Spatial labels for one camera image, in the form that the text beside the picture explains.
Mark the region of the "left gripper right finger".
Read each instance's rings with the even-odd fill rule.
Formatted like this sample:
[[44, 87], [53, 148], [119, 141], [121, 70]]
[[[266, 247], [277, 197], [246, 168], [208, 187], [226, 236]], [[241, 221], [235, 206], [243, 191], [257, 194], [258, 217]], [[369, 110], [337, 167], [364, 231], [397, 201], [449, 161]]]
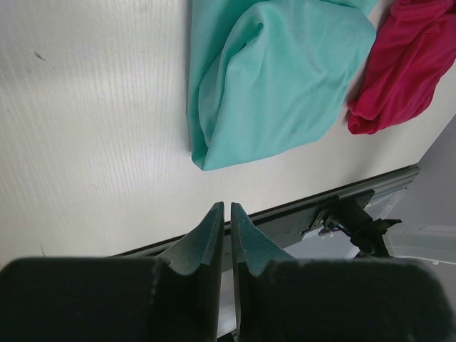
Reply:
[[449, 303], [404, 259], [297, 259], [231, 206], [240, 341], [447, 341]]

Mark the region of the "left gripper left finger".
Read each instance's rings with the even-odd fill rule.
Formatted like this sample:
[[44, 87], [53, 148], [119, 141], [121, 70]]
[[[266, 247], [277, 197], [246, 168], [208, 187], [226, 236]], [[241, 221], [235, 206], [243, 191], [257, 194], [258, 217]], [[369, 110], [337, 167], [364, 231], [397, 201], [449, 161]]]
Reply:
[[216, 341], [224, 205], [157, 256], [23, 258], [1, 270], [3, 341]]

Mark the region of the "teal t-shirt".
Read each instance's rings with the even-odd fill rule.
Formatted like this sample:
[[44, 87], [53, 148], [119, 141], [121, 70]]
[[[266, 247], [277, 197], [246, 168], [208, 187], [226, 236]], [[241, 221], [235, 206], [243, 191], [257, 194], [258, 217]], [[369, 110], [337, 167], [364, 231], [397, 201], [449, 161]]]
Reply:
[[376, 36], [374, 1], [193, 1], [187, 122], [204, 171], [322, 138]]

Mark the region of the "pink t-shirt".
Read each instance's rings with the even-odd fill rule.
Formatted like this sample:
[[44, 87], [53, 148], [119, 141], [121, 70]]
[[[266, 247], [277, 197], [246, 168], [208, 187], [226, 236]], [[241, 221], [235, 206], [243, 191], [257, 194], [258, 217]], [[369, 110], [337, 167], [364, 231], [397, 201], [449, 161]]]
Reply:
[[455, 2], [394, 1], [348, 104], [348, 130], [372, 135], [419, 116], [454, 62]]

